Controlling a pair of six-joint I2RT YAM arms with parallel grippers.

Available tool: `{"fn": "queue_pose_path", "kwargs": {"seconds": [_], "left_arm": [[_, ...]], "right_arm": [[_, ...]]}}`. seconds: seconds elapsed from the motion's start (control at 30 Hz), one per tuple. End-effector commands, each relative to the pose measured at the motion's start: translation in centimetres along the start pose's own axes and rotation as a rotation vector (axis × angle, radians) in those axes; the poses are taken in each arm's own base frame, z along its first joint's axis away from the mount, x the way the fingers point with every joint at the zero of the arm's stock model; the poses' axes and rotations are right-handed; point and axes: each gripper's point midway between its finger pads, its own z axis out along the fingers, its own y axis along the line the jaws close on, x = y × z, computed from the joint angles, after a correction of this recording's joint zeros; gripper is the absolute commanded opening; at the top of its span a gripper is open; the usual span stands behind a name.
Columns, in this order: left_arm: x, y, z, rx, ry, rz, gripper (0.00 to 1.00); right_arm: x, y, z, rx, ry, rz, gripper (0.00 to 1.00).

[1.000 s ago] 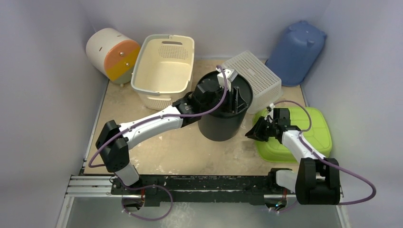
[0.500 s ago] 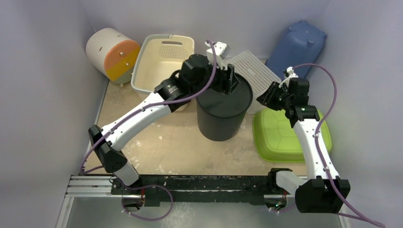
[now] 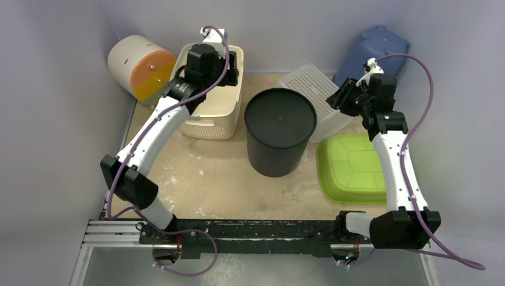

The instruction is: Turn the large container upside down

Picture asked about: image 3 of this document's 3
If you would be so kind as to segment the white lattice plastic basket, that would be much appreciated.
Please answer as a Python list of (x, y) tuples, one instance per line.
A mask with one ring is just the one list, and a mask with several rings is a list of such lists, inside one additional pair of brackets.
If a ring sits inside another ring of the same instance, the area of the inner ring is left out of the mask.
[(352, 117), (335, 110), (326, 102), (339, 87), (322, 73), (314, 64), (308, 63), (282, 76), (277, 84), (305, 96), (313, 105), (317, 115), (317, 125), (309, 141), (320, 143), (348, 126)]

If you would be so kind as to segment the cream perforated storage basket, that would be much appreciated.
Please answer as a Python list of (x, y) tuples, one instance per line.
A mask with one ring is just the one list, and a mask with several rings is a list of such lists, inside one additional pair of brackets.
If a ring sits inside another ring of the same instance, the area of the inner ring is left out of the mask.
[(218, 86), (210, 91), (192, 113), (191, 118), (179, 127), (179, 131), (185, 136), (199, 139), (228, 139), (235, 133), (242, 101), (244, 51), (236, 45), (231, 45), (229, 50), (236, 53), (238, 84)]

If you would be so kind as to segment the blue plastic bucket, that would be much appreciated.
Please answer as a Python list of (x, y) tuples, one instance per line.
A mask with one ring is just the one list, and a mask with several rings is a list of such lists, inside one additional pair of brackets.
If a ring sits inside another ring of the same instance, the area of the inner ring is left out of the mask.
[(341, 86), (348, 77), (357, 80), (364, 75), (364, 63), (368, 59), (389, 54), (406, 54), (409, 48), (408, 40), (386, 27), (369, 28), (355, 38), (332, 81), (336, 86)]

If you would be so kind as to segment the black cylindrical bucket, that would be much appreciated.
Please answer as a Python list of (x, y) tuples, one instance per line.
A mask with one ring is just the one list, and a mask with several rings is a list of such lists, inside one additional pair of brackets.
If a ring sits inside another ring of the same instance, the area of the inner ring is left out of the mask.
[(261, 175), (279, 178), (292, 173), (301, 162), (317, 114), (299, 92), (270, 88), (248, 102), (244, 123), (250, 165)]

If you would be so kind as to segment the lime green plastic basin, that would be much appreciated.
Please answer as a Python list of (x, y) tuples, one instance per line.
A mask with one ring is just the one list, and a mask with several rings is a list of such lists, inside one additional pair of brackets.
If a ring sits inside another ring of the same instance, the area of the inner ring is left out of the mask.
[(317, 175), (327, 199), (339, 204), (385, 204), (381, 163), (366, 134), (335, 135), (316, 151)]

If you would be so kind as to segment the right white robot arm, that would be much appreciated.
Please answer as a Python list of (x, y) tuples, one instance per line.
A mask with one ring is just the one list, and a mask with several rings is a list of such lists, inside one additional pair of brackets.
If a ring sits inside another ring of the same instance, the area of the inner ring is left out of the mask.
[(441, 216), (424, 199), (410, 159), (409, 127), (394, 109), (397, 80), (373, 73), (365, 81), (347, 78), (326, 101), (348, 116), (360, 116), (381, 163), (386, 188), (386, 212), (374, 217), (361, 211), (341, 211), (334, 227), (344, 243), (357, 235), (370, 239), (374, 248), (420, 250), (439, 228)]

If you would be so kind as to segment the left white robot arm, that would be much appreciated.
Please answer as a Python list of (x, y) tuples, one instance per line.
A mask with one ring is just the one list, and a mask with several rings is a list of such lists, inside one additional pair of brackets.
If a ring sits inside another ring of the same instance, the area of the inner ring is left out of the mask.
[(176, 216), (158, 197), (158, 186), (148, 179), (152, 165), (167, 141), (185, 123), (213, 89), (237, 87), (240, 71), (237, 53), (224, 43), (195, 43), (162, 90), (148, 121), (117, 155), (100, 162), (110, 195), (130, 203), (154, 226), (154, 235), (164, 244), (177, 238)]

